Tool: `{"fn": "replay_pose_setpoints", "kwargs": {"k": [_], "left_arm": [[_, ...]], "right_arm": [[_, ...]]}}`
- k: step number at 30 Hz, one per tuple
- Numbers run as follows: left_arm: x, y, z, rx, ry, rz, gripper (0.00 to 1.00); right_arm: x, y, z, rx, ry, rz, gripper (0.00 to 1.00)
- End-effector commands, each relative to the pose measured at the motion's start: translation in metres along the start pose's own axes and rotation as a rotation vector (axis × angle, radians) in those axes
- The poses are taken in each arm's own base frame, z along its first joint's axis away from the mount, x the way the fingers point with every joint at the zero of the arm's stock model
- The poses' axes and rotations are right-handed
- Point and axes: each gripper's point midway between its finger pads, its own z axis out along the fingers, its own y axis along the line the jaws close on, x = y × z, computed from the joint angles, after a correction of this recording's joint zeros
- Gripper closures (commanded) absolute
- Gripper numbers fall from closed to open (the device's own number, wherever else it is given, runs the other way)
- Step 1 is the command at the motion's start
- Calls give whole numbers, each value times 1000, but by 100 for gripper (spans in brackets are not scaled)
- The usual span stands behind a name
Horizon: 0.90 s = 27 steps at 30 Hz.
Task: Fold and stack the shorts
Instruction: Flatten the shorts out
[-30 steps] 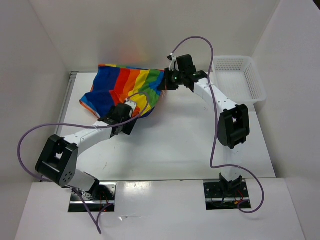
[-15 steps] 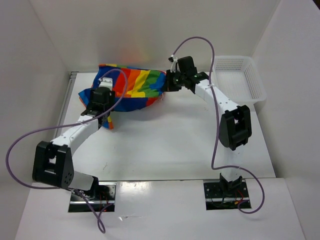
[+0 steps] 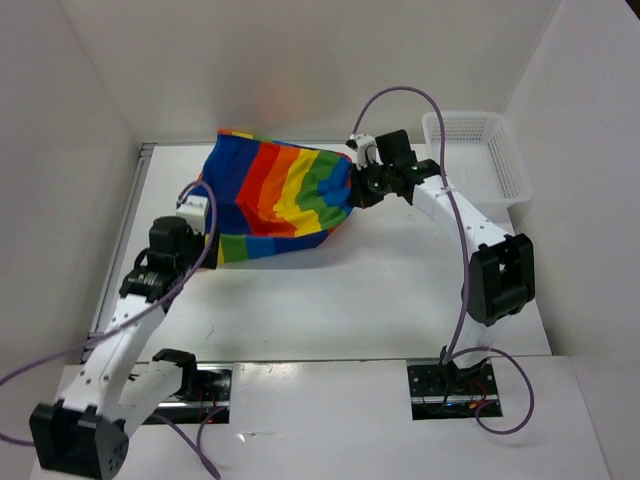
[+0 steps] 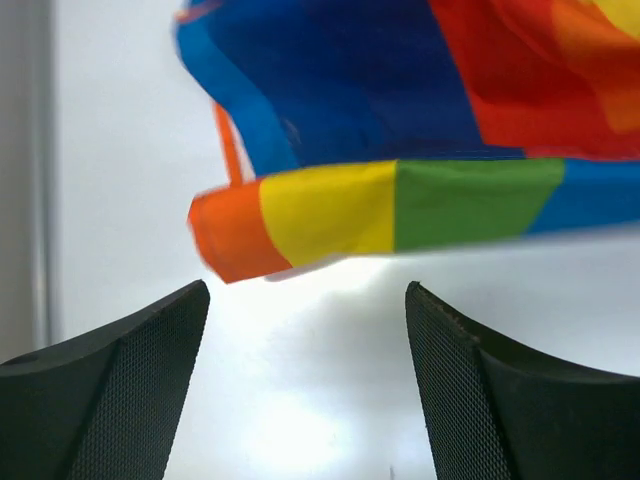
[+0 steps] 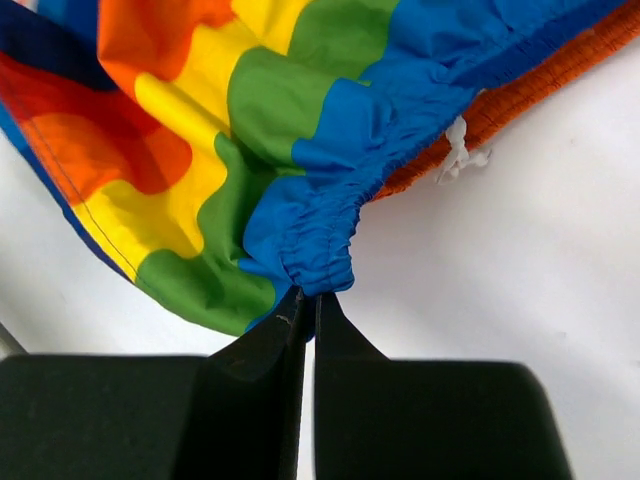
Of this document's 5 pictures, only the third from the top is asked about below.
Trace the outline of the rainbow striped shorts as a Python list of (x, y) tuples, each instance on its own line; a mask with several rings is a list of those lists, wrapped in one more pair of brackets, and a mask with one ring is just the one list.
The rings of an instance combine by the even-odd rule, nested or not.
[(221, 129), (199, 179), (217, 207), (217, 265), (316, 248), (350, 215), (349, 156)]

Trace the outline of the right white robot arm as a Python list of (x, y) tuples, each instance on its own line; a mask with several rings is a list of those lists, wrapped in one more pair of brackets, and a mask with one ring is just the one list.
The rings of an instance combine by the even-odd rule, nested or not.
[(533, 243), (487, 218), (442, 175), (437, 162), (418, 160), (406, 131), (378, 137), (353, 134), (346, 145), (355, 152), (353, 206), (369, 208), (393, 193), (465, 248), (463, 324), (454, 328), (438, 370), (440, 385), (460, 393), (473, 382), (473, 368), (485, 361), (503, 319), (519, 314), (534, 299)]

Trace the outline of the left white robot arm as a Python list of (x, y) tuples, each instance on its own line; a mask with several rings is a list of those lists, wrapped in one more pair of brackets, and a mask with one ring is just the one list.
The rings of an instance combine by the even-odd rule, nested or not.
[(52, 404), (39, 404), (29, 426), (42, 469), (87, 479), (112, 479), (130, 439), (168, 397), (198, 391), (194, 354), (162, 349), (139, 374), (132, 372), (180, 290), (206, 256), (203, 214), (154, 220), (149, 244), (120, 287), (115, 311), (80, 373)]

